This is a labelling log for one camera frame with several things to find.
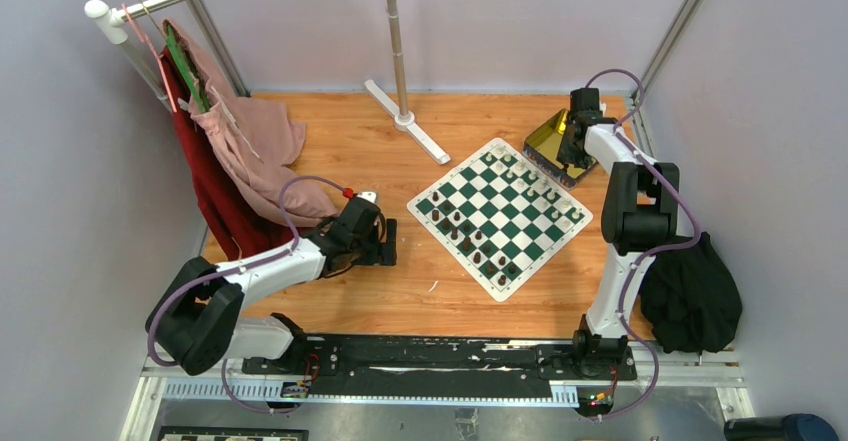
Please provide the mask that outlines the yellow tin box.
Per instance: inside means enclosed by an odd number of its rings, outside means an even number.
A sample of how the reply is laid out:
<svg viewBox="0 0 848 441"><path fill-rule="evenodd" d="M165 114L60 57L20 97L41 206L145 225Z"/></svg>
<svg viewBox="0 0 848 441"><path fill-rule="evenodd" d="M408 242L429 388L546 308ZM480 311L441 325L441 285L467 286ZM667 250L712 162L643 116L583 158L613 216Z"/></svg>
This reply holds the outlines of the yellow tin box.
<svg viewBox="0 0 848 441"><path fill-rule="evenodd" d="M571 190L587 176L589 170L557 160L567 114L567 109L561 109L532 131L523 142L522 154L564 189Z"/></svg>

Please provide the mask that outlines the black cloth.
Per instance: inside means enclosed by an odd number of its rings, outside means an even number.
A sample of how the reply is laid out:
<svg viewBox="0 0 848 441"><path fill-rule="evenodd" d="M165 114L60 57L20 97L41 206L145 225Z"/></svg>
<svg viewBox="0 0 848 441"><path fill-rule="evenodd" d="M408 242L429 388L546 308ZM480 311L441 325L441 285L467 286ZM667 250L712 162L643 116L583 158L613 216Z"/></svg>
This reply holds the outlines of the black cloth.
<svg viewBox="0 0 848 441"><path fill-rule="evenodd" d="M639 296L641 313L666 353L717 353L736 337L742 301L707 232L690 248L658 254Z"/></svg>

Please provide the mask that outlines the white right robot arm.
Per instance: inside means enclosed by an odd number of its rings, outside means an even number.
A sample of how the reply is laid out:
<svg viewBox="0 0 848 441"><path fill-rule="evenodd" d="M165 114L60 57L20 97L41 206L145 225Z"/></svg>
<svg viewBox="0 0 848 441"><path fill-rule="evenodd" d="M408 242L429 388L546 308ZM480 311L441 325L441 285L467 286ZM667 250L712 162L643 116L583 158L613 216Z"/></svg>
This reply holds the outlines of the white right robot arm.
<svg viewBox="0 0 848 441"><path fill-rule="evenodd" d="M557 160L580 168L595 163L609 175L601 213L608 255L599 291L574 332L570 353L575 372L592 379L627 357L626 325L655 259L649 251L669 243L677 230L678 202L654 175L666 173L675 187L679 170L636 147L604 114L599 90L592 87L570 93Z"/></svg>

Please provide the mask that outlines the green white chess mat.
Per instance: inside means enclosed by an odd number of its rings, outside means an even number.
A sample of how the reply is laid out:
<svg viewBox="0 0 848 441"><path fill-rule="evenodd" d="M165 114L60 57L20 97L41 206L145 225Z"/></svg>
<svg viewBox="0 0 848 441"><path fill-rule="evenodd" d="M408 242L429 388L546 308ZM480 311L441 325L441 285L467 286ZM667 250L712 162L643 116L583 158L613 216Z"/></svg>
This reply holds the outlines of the green white chess mat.
<svg viewBox="0 0 848 441"><path fill-rule="evenodd" d="M496 148L503 146L508 159L500 158ZM432 193L440 199L434 202ZM446 212L443 203L453 209ZM408 211L464 268L468 274L497 302L504 302L577 236L593 219L592 212L566 189L536 168L523 154L501 138L494 138L471 156L450 169L445 175L412 198ZM441 212L438 222L431 212ZM453 220L454 212L461 221ZM451 229L443 231L441 223L448 219ZM471 230L463 230L468 221ZM450 234L456 227L459 238ZM475 240L476 231L482 239ZM464 253L460 246L470 236L474 250ZM490 253L482 251L487 243ZM479 252L481 261L473 262ZM498 264L505 257L504 266ZM486 264L492 263L497 272L488 276ZM511 265L517 272L509 272ZM498 285L501 275L507 277L505 286Z"/></svg>

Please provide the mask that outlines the white clothes rack stand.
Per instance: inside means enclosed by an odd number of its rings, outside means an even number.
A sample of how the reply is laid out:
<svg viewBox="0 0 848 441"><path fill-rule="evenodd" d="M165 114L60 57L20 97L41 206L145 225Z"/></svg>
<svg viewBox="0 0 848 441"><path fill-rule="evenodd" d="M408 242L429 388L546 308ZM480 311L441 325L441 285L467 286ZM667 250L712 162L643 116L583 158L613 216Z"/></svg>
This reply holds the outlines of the white clothes rack stand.
<svg viewBox="0 0 848 441"><path fill-rule="evenodd" d="M451 156L420 127L415 114L409 107L397 0L386 0L386 14L389 25L397 99L393 100L374 80L366 80L363 83L364 88L375 102L393 119L394 126L398 131L408 134L437 164L445 165L451 160Z"/></svg>

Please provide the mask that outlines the dark blue cylinder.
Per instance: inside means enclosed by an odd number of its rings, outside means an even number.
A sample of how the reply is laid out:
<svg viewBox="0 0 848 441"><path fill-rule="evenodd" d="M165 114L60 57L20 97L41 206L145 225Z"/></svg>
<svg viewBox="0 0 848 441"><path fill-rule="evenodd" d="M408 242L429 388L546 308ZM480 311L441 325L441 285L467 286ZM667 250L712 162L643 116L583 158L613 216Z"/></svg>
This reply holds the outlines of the dark blue cylinder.
<svg viewBox="0 0 848 441"><path fill-rule="evenodd" d="M823 418L807 413L732 419L725 423L727 441L839 441L836 430Z"/></svg>

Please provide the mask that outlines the green hanger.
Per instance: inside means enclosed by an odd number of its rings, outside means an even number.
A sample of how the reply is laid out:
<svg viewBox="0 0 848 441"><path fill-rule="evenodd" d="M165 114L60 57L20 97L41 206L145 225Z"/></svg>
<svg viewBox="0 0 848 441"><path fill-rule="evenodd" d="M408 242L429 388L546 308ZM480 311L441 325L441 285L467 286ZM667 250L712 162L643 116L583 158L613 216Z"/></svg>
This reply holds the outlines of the green hanger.
<svg viewBox="0 0 848 441"><path fill-rule="evenodd" d="M170 22L165 21L163 23L163 28L165 32L166 46L171 53L172 59L175 62L177 70L183 78L183 81L188 87L191 95L195 98L195 104L202 113L208 112L211 104L191 53L183 47L180 35L176 32Z"/></svg>

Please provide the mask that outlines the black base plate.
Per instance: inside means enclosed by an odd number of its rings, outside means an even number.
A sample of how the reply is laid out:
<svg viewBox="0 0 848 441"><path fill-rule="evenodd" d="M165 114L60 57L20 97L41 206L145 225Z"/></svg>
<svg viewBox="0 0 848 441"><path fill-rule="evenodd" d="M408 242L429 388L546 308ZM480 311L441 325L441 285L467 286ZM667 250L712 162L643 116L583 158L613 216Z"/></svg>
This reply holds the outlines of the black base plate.
<svg viewBox="0 0 848 441"><path fill-rule="evenodd" d="M551 382L633 381L630 350L578 355L567 339L365 334L297 338L278 360L242 361L245 374L297 375L313 395L398 398L541 399Z"/></svg>

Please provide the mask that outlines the red cloth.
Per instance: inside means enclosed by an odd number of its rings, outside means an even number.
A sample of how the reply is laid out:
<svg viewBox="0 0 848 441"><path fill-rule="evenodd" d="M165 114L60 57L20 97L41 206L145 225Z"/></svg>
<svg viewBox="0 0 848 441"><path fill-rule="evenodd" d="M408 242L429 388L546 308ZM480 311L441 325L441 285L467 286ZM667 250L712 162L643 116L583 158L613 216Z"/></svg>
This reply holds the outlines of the red cloth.
<svg viewBox="0 0 848 441"><path fill-rule="evenodd" d="M253 256L292 240L289 228L259 216L247 204L188 111L177 108L173 124L191 171L197 206L227 260Z"/></svg>

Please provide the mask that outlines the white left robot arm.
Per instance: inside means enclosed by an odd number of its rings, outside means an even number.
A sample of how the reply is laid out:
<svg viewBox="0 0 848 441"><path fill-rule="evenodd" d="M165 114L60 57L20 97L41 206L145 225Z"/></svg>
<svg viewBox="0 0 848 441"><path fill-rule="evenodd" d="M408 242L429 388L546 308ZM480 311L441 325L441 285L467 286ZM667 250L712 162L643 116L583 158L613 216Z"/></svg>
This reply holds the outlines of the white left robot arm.
<svg viewBox="0 0 848 441"><path fill-rule="evenodd" d="M385 217L375 199L372 192L360 193L339 215L243 260L187 261L146 321L150 357L190 376L240 358L265 358L283 374L298 372L307 351L301 328L280 314L244 312L294 285L356 266L395 265L398 222Z"/></svg>

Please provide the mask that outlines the white rack bar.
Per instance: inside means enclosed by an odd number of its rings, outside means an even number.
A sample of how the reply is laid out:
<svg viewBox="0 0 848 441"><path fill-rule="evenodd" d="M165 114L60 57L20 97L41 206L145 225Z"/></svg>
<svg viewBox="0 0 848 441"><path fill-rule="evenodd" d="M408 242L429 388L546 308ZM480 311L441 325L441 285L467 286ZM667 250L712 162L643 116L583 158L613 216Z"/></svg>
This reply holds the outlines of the white rack bar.
<svg viewBox="0 0 848 441"><path fill-rule="evenodd" d="M168 97L161 76L153 71L143 59L139 49L129 41L124 26L131 19L143 16L151 17L158 11L182 3L188 5L201 34L209 44L212 54L223 68L224 74L236 93L249 95L250 91L247 89L234 58L203 0L142 0L126 8L113 8L102 0L90 0L85 3L84 12L111 44L122 49L135 71L145 81L157 100L166 105Z"/></svg>

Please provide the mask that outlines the pink cloth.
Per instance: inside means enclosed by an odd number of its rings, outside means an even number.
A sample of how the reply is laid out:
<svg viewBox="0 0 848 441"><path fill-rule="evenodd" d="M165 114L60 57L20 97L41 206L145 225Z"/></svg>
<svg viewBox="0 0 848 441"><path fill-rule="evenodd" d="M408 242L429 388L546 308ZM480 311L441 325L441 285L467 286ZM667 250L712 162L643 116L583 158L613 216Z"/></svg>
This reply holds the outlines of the pink cloth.
<svg viewBox="0 0 848 441"><path fill-rule="evenodd" d="M259 216L284 225L288 215L297 227L314 227L338 213L323 188L299 181L291 169L302 153L307 126L289 118L281 101L242 97L232 89L214 56L200 46L175 20L167 18L196 64L211 107L202 113L195 98L183 104L205 132L225 173Z"/></svg>

